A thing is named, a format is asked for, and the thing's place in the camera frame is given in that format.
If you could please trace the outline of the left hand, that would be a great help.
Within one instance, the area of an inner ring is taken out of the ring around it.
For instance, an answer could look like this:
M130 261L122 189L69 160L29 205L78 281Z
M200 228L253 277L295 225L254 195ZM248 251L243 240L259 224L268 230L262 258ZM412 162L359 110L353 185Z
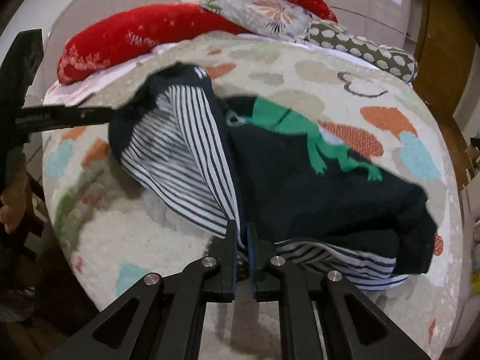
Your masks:
M28 180L22 176L13 181L1 194L1 224L7 233L18 228L26 210Z

